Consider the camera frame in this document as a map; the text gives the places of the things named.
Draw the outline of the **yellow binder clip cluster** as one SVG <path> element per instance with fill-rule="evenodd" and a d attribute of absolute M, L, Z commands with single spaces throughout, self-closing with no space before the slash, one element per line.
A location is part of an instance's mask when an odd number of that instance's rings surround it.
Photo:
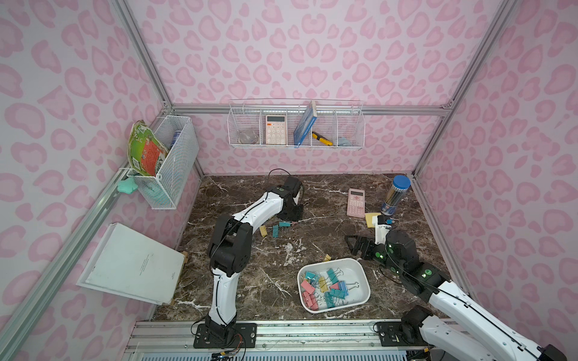
<path fill-rule="evenodd" d="M 329 285 L 326 278 L 320 276 L 318 279 L 319 289 L 322 293 L 326 293 L 329 291 Z"/>

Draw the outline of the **pink binder clip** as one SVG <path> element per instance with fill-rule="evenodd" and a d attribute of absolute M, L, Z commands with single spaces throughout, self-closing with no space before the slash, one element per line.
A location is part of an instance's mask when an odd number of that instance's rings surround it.
<path fill-rule="evenodd" d="M 318 311 L 319 310 L 319 304 L 318 304 L 317 298 L 315 296 L 315 288 L 307 281 L 307 279 L 302 281 L 302 283 L 300 285 L 303 289 L 302 299 L 303 299 L 306 307 L 309 310 Z"/>

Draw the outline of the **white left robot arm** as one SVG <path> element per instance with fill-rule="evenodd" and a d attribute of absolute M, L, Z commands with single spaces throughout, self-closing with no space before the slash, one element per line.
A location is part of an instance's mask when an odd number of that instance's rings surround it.
<path fill-rule="evenodd" d="M 218 218 L 208 248 L 214 284 L 212 306 L 206 317 L 206 326 L 217 337 L 225 338 L 234 332 L 239 276 L 251 258 L 254 233 L 271 218 L 301 220 L 303 192 L 301 180 L 288 176 L 282 185 L 269 187 L 247 209 Z"/>

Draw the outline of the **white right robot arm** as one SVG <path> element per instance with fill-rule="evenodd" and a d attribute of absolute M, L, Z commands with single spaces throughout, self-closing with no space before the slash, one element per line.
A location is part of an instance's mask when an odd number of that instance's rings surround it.
<path fill-rule="evenodd" d="M 443 322 L 427 308 L 416 306 L 402 318 L 400 332 L 412 344 L 416 337 L 457 360 L 565 360 L 556 346 L 540 346 L 498 320 L 472 300 L 436 266 L 420 260 L 415 241 L 403 230 L 391 230 L 378 242 L 346 236 L 353 255 L 373 260 L 396 274 L 403 287 L 435 307 L 465 333 Z"/>

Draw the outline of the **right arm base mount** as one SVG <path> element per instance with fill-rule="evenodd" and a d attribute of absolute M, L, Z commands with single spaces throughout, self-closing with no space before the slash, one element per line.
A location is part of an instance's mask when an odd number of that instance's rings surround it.
<path fill-rule="evenodd" d="M 399 321 L 379 321 L 372 326 L 382 347 L 425 347 L 429 343 L 421 332 L 426 327 L 444 326 L 439 317 L 420 305 L 409 310 Z"/>

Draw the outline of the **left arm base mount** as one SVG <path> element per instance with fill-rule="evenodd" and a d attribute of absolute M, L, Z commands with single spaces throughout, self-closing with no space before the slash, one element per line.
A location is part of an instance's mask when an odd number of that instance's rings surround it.
<path fill-rule="evenodd" d="M 232 323 L 228 326 L 210 322 L 199 324 L 194 331 L 195 349 L 225 349 L 228 347 L 255 348 L 257 338 L 256 323 Z"/>

